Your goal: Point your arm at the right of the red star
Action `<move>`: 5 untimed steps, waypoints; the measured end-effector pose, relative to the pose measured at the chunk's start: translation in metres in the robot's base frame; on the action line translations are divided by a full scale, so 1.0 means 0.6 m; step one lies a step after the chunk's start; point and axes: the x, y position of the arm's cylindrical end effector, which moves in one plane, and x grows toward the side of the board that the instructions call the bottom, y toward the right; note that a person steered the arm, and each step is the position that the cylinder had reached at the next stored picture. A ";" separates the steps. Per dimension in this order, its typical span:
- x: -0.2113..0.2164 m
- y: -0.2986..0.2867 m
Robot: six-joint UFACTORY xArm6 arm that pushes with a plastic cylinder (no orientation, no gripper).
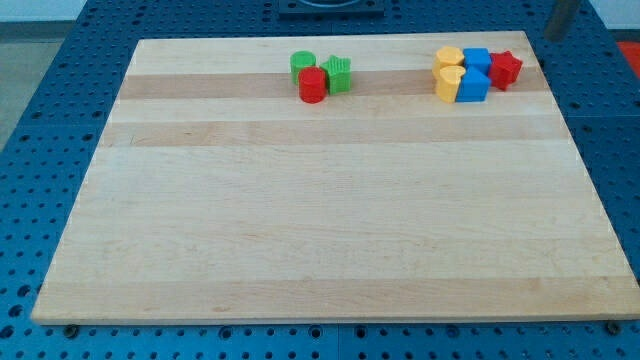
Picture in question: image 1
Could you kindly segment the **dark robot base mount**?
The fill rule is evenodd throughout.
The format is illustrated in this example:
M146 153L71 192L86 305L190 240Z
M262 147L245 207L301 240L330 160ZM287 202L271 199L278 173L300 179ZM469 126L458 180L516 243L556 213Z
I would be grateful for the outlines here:
M385 0L277 0L280 18L383 15Z

